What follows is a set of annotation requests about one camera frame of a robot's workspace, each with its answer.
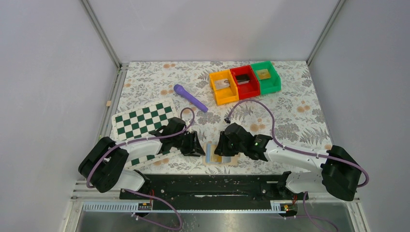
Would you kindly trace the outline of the gold credit card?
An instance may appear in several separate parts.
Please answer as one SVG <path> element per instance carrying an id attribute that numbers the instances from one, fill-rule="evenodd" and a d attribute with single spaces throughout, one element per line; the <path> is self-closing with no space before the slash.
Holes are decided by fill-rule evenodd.
<path id="1" fill-rule="evenodd" d="M 216 147 L 214 144 L 210 145 L 209 161 L 211 163 L 222 163 L 222 156 L 215 154 Z"/>
<path id="2" fill-rule="evenodd" d="M 257 70 L 256 74 L 258 75 L 260 80 L 266 80 L 271 78 L 271 74 L 268 69 Z"/>

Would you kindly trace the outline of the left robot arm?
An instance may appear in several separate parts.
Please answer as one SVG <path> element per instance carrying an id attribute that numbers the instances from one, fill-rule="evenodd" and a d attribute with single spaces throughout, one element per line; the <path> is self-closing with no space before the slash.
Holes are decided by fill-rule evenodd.
<path id="1" fill-rule="evenodd" d="M 196 131 L 178 118 L 169 119 L 168 124 L 149 132 L 145 138 L 117 142 L 109 137 L 101 138 L 78 167 L 89 188 L 100 193 L 112 189 L 139 190 L 148 179 L 139 171 L 126 169 L 132 160 L 149 161 L 172 148 L 184 156 L 200 157 L 202 149 Z"/>

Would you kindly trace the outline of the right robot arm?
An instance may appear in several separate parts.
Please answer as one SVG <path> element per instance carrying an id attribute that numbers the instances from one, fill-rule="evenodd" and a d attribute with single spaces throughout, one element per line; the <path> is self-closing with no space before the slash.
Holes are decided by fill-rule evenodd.
<path id="1" fill-rule="evenodd" d="M 278 145 L 272 136 L 252 135 L 236 123 L 220 132 L 215 153 L 226 157 L 243 153 L 252 160 L 282 162 L 305 169 L 304 173 L 286 171 L 279 176 L 277 193 L 285 199 L 294 195 L 300 199 L 304 192 L 327 191 L 350 202 L 364 173 L 340 146 L 334 145 L 329 150 L 307 150 Z"/>

